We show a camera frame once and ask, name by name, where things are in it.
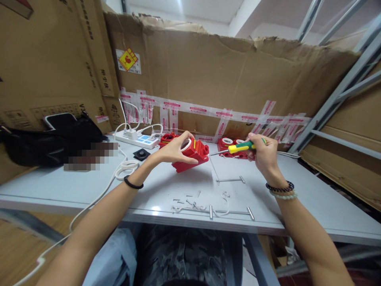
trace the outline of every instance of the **power strip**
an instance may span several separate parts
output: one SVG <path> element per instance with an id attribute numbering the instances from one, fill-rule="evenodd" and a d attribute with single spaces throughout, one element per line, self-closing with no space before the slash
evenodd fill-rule
<path id="1" fill-rule="evenodd" d="M 159 144 L 159 141 L 160 141 L 159 138 L 153 138 L 152 140 L 150 140 L 150 137 L 148 135 L 141 135 L 140 137 L 138 137 L 137 140 L 131 140 L 131 139 L 128 139 L 127 136 L 124 136 L 123 133 L 124 133 L 124 131 L 117 132 L 115 134 L 115 139 L 122 141 L 122 142 L 125 142 L 125 143 L 132 144 L 132 145 L 147 148 L 147 149 L 155 148 Z"/>

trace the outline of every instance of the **table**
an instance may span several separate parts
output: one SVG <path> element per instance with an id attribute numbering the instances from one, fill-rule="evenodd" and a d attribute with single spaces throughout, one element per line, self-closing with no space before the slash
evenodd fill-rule
<path id="1" fill-rule="evenodd" d="M 119 142 L 128 159 L 138 146 Z M 215 144 L 208 144 L 216 152 Z M 0 186 L 0 208 L 75 215 L 92 202 L 106 187 L 123 155 L 106 157 L 104 164 L 89 172 L 66 172 L 63 168 L 37 169 Z M 128 209 L 125 221 L 210 228 L 255 234 L 286 236 L 281 213 L 265 187 L 265 179 L 253 162 L 235 158 L 211 157 L 219 179 L 238 178 L 240 181 L 216 182 L 211 162 L 177 174 L 170 163 L 155 168 Z M 381 224 L 372 219 L 330 186 L 315 177 L 296 159 L 278 155 L 279 167 L 285 178 L 294 183 L 299 199 L 325 228 L 333 241 L 381 246 Z M 109 191 L 121 181 L 115 179 Z M 246 211 L 249 215 L 228 214 L 210 219 L 208 213 L 182 210 L 173 213 L 172 206 L 184 206 L 173 198 L 189 198 L 198 206 L 212 205 L 226 210 L 221 194 L 227 192 L 230 211 Z"/>

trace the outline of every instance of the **red plastic housing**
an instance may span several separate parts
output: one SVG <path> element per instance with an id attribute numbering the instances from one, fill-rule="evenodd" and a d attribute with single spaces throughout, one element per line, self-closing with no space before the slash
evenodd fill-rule
<path id="1" fill-rule="evenodd" d="M 231 157 L 233 157 L 232 154 L 230 154 L 230 152 L 228 151 L 227 148 L 228 148 L 229 146 L 231 146 L 231 145 L 234 145 L 234 141 L 233 141 L 231 144 L 228 144 L 228 143 L 223 142 L 222 139 L 223 139 L 223 138 L 218 139 L 218 142 L 217 142 L 217 150 L 218 150 L 218 152 L 220 152 L 220 151 L 222 151 L 222 150 L 226 150 L 226 152 L 220 154 L 220 156 L 223 155 L 223 156 L 226 157 L 226 158 L 231 158 Z"/>
<path id="2" fill-rule="evenodd" d="M 174 138 L 179 137 L 179 135 L 176 135 L 174 132 L 164 134 L 164 136 L 160 139 L 159 146 L 161 149 L 165 145 L 167 145 L 169 142 L 171 142 Z"/>
<path id="3" fill-rule="evenodd" d="M 233 141 L 233 145 L 237 145 L 241 142 L 237 142 L 238 139 L 235 139 Z M 231 154 L 232 157 L 235 157 L 235 156 L 238 156 L 238 159 L 247 159 L 247 152 L 237 152 L 237 153 L 234 153 L 234 154 Z"/>
<path id="4" fill-rule="evenodd" d="M 183 162 L 175 162 L 172 163 L 172 166 L 176 169 L 177 173 L 184 172 L 193 167 L 201 165 L 209 161 L 209 147 L 204 145 L 200 140 L 195 140 L 193 138 L 190 139 L 190 145 L 183 151 L 183 154 L 187 157 L 194 158 L 198 161 L 197 165 L 187 164 Z"/>

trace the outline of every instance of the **yellow screwdriver handle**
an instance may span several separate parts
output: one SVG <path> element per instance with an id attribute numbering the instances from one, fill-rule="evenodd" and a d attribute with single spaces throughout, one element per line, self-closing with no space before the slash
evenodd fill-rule
<path id="1" fill-rule="evenodd" d="M 262 138 L 262 140 L 266 145 L 267 144 L 266 140 L 263 138 Z M 254 145 L 254 143 L 252 143 L 252 141 L 248 141 L 248 142 L 239 143 L 237 145 L 229 146 L 228 149 L 229 149 L 230 154 L 233 154 L 236 152 L 242 152 L 242 151 L 246 151 L 246 150 L 255 150 L 255 145 Z"/>

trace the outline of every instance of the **screwdriver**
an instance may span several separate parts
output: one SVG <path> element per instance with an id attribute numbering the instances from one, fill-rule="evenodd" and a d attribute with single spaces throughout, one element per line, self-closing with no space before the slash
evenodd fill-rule
<path id="1" fill-rule="evenodd" d="M 261 139 L 263 140 L 263 142 L 266 145 L 267 144 L 266 140 L 263 138 L 261 138 Z M 254 143 L 252 143 L 252 141 L 248 141 L 248 142 L 239 143 L 237 145 L 231 145 L 228 147 L 228 150 L 229 150 L 230 154 L 245 151 L 245 150 L 255 150 L 255 145 L 254 145 Z M 227 150 L 219 151 L 217 153 L 210 154 L 209 156 L 226 153 L 226 151 Z"/>

